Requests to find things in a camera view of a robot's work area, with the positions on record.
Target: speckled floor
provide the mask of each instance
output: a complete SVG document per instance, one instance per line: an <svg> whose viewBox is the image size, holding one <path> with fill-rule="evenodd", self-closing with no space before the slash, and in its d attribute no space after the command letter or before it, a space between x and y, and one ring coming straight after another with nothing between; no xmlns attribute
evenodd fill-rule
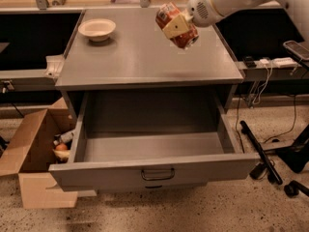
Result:
<svg viewBox="0 0 309 232"><path fill-rule="evenodd" d="M296 111L294 129L279 137L281 141L294 139L309 123L309 102L301 100L296 98L296 110L293 98L265 101L251 109L244 101L237 109L235 100L228 112L231 126L235 129L239 116L263 142L288 131ZM8 107L0 107L0 135L9 140L21 119ZM244 150L251 152L248 139L241 137ZM284 185L297 180L309 187L307 166L295 174L278 157L271 159ZM74 209L51 210L23 209L16 176L3 177L0 183L0 231L309 231L309 197L301 193L289 198L284 185L272 185L267 178L212 182L200 188L100 193L79 198Z"/></svg>

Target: floor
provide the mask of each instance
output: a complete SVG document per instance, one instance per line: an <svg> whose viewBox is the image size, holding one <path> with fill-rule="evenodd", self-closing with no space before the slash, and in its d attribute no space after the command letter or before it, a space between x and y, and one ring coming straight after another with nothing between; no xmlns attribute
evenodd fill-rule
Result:
<svg viewBox="0 0 309 232"><path fill-rule="evenodd" d="M308 125L308 108L309 101L302 97L279 102L265 99L254 108L234 99L228 116L233 130L237 121L244 120L263 142L289 131L296 115L293 130L278 137L285 141L295 139ZM20 111L26 114L36 109L23 106ZM10 104L3 104L0 118L0 135L10 140L21 122L20 115ZM252 152L247 137L240 136L244 150ZM25 210L17 177L2 177L0 231L309 231L309 198L303 193L289 198L283 190L291 180L309 187L307 166L295 174L278 157L270 158L284 181L281 186L272 185L267 177L260 181L248 177L199 188L99 193L80 198L74 209Z"/></svg>

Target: cardboard box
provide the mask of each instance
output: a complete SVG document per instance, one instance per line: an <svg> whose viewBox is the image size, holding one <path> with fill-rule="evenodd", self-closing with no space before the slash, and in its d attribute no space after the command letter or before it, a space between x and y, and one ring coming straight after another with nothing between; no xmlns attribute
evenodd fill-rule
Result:
<svg viewBox="0 0 309 232"><path fill-rule="evenodd" d="M75 122L63 99L23 119L0 158L0 176L18 174L24 208L76 205L78 192L63 192L48 172L49 165L56 162L52 151L54 135L74 127Z"/></svg>

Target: white robotic arm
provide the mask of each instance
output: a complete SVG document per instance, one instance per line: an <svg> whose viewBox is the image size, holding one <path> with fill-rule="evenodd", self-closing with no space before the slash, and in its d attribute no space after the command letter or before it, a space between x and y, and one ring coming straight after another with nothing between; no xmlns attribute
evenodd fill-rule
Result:
<svg viewBox="0 0 309 232"><path fill-rule="evenodd" d="M240 10L271 0L189 0L187 11L196 26L207 27ZM287 12L305 41L309 42L309 0L275 0Z"/></svg>

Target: gray tabletop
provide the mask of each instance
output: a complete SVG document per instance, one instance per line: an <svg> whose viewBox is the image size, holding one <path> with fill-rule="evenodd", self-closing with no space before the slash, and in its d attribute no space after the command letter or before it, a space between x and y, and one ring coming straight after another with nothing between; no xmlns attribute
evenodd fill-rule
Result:
<svg viewBox="0 0 309 232"><path fill-rule="evenodd" d="M116 23L116 30L103 43L91 43L77 33L56 87L93 90L243 81L212 27L198 28L198 41L183 50L165 38L155 23L156 11L157 8L88 10L83 21L108 18Z"/></svg>

